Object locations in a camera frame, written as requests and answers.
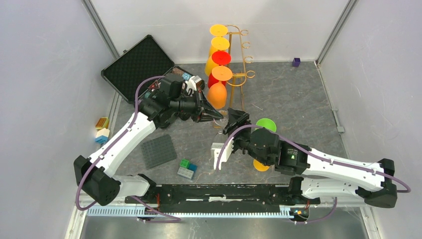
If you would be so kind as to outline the clear wine glass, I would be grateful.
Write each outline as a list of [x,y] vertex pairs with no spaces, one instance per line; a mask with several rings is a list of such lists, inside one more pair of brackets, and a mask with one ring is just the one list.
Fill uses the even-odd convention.
[[213,122],[213,126],[217,132],[213,137],[212,143],[224,144],[227,139],[227,135],[223,133],[223,130],[228,123],[228,111],[221,110],[219,112],[223,115],[223,118],[216,119]]

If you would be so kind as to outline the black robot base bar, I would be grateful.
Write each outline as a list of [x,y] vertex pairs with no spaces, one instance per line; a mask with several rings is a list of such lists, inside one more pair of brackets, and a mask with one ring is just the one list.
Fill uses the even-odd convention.
[[275,213],[279,206],[320,204],[284,184],[161,184],[140,199],[163,213]]

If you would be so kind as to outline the orange plastic wine glass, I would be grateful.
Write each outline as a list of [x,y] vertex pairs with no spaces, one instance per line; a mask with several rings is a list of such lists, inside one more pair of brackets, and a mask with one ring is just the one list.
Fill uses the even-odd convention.
[[208,80],[207,100],[215,109],[222,109],[226,104],[226,83],[232,78],[232,71],[226,66],[216,66],[211,70]]

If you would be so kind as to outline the red plastic wine glass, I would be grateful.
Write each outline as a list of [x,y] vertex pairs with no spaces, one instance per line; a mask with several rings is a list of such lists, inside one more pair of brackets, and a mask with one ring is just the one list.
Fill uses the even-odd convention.
[[208,59],[205,74],[209,77],[208,88],[216,83],[226,82],[232,78],[232,71],[226,67],[231,62],[231,55],[226,51],[216,51]]

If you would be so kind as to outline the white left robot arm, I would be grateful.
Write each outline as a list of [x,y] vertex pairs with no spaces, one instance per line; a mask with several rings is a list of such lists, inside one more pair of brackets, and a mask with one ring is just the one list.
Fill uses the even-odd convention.
[[116,171],[144,138],[158,128],[168,127],[179,116],[194,122],[222,119],[206,99],[204,87],[199,76],[186,81],[171,73],[141,82],[135,91],[134,113],[126,125],[88,158],[80,155],[75,159],[76,207],[84,211],[95,203],[105,206],[115,198],[129,196],[152,202],[156,189],[145,177],[119,176]]

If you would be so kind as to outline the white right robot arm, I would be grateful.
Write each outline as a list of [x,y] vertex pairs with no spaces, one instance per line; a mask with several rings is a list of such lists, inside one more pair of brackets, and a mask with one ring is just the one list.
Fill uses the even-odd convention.
[[287,190],[293,203],[305,198],[356,197],[367,205],[393,208],[397,202],[397,186],[393,183],[394,162],[381,159],[375,163],[353,161],[329,155],[281,139],[266,126],[254,128],[249,114],[229,108],[228,122],[222,133],[227,141],[213,152],[214,169],[221,169],[230,155],[237,150],[250,155],[267,170],[291,177]]

